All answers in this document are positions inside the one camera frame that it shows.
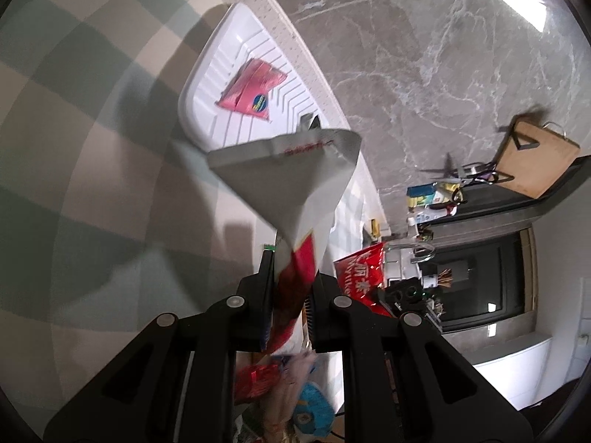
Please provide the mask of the wooden cutting board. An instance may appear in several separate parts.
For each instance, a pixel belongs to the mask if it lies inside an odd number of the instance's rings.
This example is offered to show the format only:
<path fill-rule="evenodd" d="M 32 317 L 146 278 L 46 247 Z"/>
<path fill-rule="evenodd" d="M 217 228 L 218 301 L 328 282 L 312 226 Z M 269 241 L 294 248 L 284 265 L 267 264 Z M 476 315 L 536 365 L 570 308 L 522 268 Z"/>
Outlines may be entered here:
<path fill-rule="evenodd" d="M 496 160 L 498 185 L 532 199 L 540 198 L 580 156 L 580 146 L 553 122 L 534 123 L 520 116 L 512 124 Z"/>

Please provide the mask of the pink snack packet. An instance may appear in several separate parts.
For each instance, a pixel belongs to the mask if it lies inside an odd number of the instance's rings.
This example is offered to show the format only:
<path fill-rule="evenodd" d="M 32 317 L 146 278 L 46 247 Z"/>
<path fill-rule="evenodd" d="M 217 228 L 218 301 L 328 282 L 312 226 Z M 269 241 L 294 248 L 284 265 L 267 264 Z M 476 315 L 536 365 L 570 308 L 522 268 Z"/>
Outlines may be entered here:
<path fill-rule="evenodd" d="M 216 102 L 219 108 L 270 119 L 270 91 L 285 82 L 287 74 L 261 59 L 250 59 Z"/>

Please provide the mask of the chrome faucet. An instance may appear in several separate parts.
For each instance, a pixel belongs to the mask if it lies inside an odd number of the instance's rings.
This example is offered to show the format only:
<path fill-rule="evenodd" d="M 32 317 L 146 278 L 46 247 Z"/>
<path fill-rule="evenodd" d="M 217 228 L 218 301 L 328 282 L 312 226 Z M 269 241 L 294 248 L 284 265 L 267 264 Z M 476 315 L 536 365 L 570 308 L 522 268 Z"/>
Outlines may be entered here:
<path fill-rule="evenodd" d="M 436 254 L 436 248 L 425 242 L 394 242 L 385 245 L 386 262 L 403 262 L 408 256 L 410 264 L 419 264 L 431 260 Z"/>

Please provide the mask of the black oven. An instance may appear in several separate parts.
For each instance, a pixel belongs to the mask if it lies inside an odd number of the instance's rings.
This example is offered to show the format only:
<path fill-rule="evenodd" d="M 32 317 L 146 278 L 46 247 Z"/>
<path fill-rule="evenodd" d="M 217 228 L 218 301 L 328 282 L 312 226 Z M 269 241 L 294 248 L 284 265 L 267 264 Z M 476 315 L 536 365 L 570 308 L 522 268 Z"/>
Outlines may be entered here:
<path fill-rule="evenodd" d="M 521 231 L 438 249 L 433 259 L 420 265 L 425 277 L 444 281 L 429 291 L 442 309 L 444 332 L 498 323 L 533 308 L 526 236 Z"/>

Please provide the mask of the blue sponge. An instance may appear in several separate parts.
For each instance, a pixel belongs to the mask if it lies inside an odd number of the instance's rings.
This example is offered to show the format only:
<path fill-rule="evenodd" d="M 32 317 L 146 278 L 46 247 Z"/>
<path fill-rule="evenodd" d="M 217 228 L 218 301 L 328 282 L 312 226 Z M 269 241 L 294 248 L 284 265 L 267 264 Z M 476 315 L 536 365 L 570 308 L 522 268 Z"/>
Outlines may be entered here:
<path fill-rule="evenodd" d="M 408 209 L 429 206 L 433 203 L 437 191 L 436 183 L 416 185 L 407 188 Z"/>

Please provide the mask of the blue snack packet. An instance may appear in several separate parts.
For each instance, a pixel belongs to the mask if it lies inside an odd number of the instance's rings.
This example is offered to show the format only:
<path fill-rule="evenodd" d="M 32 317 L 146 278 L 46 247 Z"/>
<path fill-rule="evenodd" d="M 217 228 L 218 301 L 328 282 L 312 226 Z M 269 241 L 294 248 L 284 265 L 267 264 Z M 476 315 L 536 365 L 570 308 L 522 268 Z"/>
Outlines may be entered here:
<path fill-rule="evenodd" d="M 308 380 L 317 354 L 304 351 L 290 357 L 280 374 L 279 382 L 263 400 L 263 438 L 266 442 L 280 442 Z"/>

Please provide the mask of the checkered tablecloth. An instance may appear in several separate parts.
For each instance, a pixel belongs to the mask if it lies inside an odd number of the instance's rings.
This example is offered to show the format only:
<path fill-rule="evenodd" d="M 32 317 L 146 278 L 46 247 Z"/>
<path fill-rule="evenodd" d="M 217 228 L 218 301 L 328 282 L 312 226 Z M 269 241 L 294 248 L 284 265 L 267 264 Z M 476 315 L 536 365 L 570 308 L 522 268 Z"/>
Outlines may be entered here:
<path fill-rule="evenodd" d="M 274 233 L 177 99 L 224 0 L 12 0 L 1 18 L 1 387 L 41 433 L 151 319 L 205 310 Z"/>

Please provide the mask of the red snack packet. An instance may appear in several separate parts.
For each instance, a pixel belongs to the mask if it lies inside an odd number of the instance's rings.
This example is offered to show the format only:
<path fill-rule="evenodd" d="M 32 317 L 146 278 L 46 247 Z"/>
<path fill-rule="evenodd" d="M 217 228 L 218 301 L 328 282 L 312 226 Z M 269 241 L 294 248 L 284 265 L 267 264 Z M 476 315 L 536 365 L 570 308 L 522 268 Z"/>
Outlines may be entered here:
<path fill-rule="evenodd" d="M 385 287 L 385 244 L 383 242 L 334 262 L 335 274 L 342 294 L 385 317 L 393 314 L 380 301 L 379 291 Z"/>

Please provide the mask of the white plastic tray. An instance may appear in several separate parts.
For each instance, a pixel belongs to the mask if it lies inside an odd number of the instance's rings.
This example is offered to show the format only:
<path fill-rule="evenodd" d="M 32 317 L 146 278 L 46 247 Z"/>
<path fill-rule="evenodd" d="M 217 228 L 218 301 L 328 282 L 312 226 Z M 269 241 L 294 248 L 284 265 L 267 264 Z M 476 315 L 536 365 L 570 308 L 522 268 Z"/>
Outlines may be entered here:
<path fill-rule="evenodd" d="M 270 29 L 232 4 L 208 38 L 178 99 L 179 123 L 203 153 L 311 128 L 351 134 L 322 110 Z"/>

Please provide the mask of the teal round packet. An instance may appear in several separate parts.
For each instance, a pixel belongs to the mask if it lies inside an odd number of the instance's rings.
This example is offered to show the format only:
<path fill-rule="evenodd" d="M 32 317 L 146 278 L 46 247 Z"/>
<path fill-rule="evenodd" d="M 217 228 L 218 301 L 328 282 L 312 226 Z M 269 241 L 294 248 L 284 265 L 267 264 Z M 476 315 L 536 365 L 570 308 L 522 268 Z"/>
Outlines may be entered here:
<path fill-rule="evenodd" d="M 335 410 L 315 383 L 305 383 L 293 413 L 294 427 L 304 435 L 325 438 L 331 433 Z"/>

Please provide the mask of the white red noodle bag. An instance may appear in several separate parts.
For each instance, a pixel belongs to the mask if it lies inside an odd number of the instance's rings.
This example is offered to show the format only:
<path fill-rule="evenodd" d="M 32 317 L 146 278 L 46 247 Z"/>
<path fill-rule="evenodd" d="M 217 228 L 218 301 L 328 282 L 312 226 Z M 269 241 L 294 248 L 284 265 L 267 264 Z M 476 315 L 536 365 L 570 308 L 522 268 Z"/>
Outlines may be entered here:
<path fill-rule="evenodd" d="M 276 291 L 267 353 L 280 349 L 294 332 L 361 144 L 362 137 L 351 130 L 313 129 L 207 155 L 209 169 L 276 229 Z"/>

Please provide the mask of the yellow sponge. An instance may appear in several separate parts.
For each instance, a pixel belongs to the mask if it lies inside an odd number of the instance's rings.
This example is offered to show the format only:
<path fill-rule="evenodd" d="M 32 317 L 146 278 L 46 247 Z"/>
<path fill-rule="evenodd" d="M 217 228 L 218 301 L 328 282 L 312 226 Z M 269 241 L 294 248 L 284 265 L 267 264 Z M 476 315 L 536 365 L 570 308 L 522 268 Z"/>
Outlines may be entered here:
<path fill-rule="evenodd" d="M 374 241 L 379 241 L 381 238 L 380 223 L 377 219 L 370 220 L 370 235 Z"/>

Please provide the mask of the white spray bottle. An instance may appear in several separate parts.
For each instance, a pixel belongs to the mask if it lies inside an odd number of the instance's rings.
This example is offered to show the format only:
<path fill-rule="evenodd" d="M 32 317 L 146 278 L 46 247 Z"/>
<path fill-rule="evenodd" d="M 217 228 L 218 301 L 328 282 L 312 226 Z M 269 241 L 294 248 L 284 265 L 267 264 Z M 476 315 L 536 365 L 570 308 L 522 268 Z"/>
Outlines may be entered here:
<path fill-rule="evenodd" d="M 458 207 L 456 205 L 444 205 L 441 208 L 421 207 L 416 208 L 408 215 L 408 223 L 410 226 L 429 224 L 435 220 L 455 216 Z"/>

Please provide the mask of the black snack packet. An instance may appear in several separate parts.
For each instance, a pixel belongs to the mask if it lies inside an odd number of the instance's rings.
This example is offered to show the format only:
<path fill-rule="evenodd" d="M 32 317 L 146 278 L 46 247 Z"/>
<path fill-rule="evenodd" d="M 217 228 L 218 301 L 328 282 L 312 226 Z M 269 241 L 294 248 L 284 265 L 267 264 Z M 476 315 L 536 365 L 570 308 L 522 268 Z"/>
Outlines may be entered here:
<path fill-rule="evenodd" d="M 301 116 L 297 131 L 304 132 L 315 129 L 321 129 L 321 120 L 318 114 L 307 113 Z"/>

